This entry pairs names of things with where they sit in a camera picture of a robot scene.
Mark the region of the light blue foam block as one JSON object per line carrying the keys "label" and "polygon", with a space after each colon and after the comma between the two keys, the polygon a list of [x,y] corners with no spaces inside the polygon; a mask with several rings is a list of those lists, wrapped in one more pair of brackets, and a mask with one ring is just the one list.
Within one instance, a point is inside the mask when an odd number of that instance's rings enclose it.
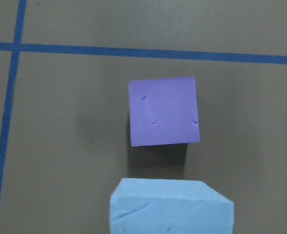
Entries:
{"label": "light blue foam block", "polygon": [[109,222],[112,234],[230,234],[234,203],[202,181],[123,178]]}

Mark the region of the purple foam block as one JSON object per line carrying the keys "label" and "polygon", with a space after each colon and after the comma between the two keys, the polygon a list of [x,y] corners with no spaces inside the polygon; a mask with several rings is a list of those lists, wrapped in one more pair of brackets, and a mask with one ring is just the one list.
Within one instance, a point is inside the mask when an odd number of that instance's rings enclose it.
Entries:
{"label": "purple foam block", "polygon": [[128,83],[131,146],[200,141],[194,77]]}

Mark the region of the brown paper table cover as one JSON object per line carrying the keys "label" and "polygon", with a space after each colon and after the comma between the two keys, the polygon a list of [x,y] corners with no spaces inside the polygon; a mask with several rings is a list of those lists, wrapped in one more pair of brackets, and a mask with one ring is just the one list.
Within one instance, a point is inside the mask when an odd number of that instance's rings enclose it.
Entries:
{"label": "brown paper table cover", "polygon": [[[196,78],[201,141],[132,147],[128,83]],[[106,234],[123,177],[201,180],[287,234],[287,0],[0,0],[0,234]]]}

